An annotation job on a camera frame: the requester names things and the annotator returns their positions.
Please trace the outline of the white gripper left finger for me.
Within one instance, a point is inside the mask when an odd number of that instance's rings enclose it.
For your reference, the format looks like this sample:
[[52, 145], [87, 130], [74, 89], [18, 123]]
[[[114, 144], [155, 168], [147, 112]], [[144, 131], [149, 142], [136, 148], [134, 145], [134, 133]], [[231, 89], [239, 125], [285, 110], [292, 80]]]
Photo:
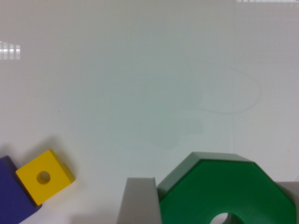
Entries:
[[162, 224], [154, 178], [127, 179], [117, 224]]

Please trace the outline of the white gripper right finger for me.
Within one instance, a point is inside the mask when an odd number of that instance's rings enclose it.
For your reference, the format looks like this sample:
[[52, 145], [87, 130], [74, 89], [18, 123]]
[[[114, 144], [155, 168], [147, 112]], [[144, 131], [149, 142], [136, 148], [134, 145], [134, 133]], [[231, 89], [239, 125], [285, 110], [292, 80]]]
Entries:
[[299, 182], [278, 182], [278, 186], [294, 202], [296, 207], [296, 224], [299, 224]]

